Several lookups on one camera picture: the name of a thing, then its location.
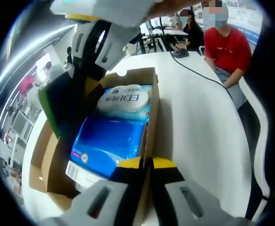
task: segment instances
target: cardboard box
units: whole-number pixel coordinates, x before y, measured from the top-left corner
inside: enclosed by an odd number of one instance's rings
[[[97,100],[103,94],[103,89],[130,84],[151,84],[153,86],[150,118],[141,142],[142,151],[140,152],[140,156],[152,157],[159,105],[158,80],[154,68],[130,70],[123,77],[118,76],[116,73],[107,74],[99,82],[87,79],[85,96],[82,98],[84,103],[80,103],[79,106],[87,108],[84,111],[85,117],[87,117],[88,113],[94,110]],[[31,159],[30,187],[47,193],[62,210],[68,210],[72,199],[79,194],[75,188],[75,182],[65,174],[65,171],[70,160],[72,145],[83,123],[83,119],[83,117],[79,116],[71,117],[71,121],[66,122],[65,131],[67,133],[64,132],[59,138],[56,137],[52,129],[53,126],[50,125],[50,120],[48,120],[40,133]],[[143,187],[134,225],[141,225],[145,218],[148,192],[149,178],[146,179]]]

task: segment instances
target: person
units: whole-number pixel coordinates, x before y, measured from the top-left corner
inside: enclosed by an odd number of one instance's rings
[[[175,27],[174,30],[182,30],[182,22],[178,13],[171,14],[170,23],[172,27]]]
[[[216,9],[222,7],[221,4],[222,2],[218,0],[209,2],[209,7],[215,6],[212,7],[215,11],[209,12],[209,14],[216,14],[214,18],[222,14],[222,10]],[[238,109],[245,101],[238,82],[250,65],[250,46],[246,36],[226,21],[215,21],[215,23],[216,27],[204,33],[206,62],[228,89]]]
[[[181,48],[188,49],[189,51],[197,51],[199,53],[199,47],[204,46],[204,37],[201,27],[195,20],[195,14],[191,9],[187,9],[188,20],[183,31],[189,36],[185,43],[179,43],[173,46],[174,50]]]
[[[73,65],[72,56],[71,56],[71,47],[69,46],[67,49],[67,63]]]
[[[32,84],[28,85],[28,92],[26,95],[29,107],[31,111],[35,111],[36,109],[42,109],[42,106],[38,97],[39,88],[33,86]]]
[[[45,69],[47,70],[45,74],[50,82],[66,72],[62,65],[52,65],[51,62],[45,64]]]

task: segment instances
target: barcode label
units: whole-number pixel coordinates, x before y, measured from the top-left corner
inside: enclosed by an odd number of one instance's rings
[[[74,181],[76,181],[77,174],[78,174],[78,169],[74,165],[68,164],[66,175],[69,176]]]

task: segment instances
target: blue package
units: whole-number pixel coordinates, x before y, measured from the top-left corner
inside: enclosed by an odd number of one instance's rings
[[[140,88],[138,88],[137,90],[135,90],[134,88],[130,88],[130,86],[139,86]],[[128,87],[127,90],[129,91],[143,91],[145,92],[148,96],[149,96],[149,100],[148,102],[145,102],[145,105],[141,107],[140,110],[135,111],[135,112],[130,112],[130,111],[125,111],[125,110],[121,110],[119,108],[115,108],[113,106],[108,106],[108,110],[107,111],[103,111],[100,110],[99,107],[99,102],[98,102],[98,107],[97,107],[97,113],[104,116],[104,117],[109,117],[109,118],[120,118],[120,119],[128,119],[128,120],[141,120],[141,121],[145,121],[148,122],[149,121],[149,116],[150,116],[150,109],[151,109],[151,94],[152,94],[152,85],[129,85],[129,86],[120,86],[121,89],[125,89],[126,87]],[[104,97],[104,103],[108,103],[109,102],[115,103],[117,105],[117,101],[123,101],[124,102],[134,102],[139,98],[139,95],[121,95],[120,92],[118,92],[118,90],[113,91],[110,96],[105,96],[105,94],[107,94],[108,92],[110,92],[113,88],[107,88],[104,91],[103,97]]]
[[[88,117],[74,142],[71,159],[109,178],[120,161],[138,155],[143,128],[142,121]]]

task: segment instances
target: white table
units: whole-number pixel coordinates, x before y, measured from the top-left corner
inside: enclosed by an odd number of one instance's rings
[[[220,80],[196,52],[179,59],[202,75]],[[233,216],[244,216],[251,190],[249,148],[242,123],[227,92],[173,61],[168,52],[123,59],[111,72],[155,67],[160,109],[156,156],[172,159],[182,175],[192,177],[220,199]],[[33,147],[45,123],[42,112],[28,141],[23,164],[24,203],[34,220],[59,216],[62,211],[41,192],[29,188]],[[158,225],[154,209],[144,225]]]

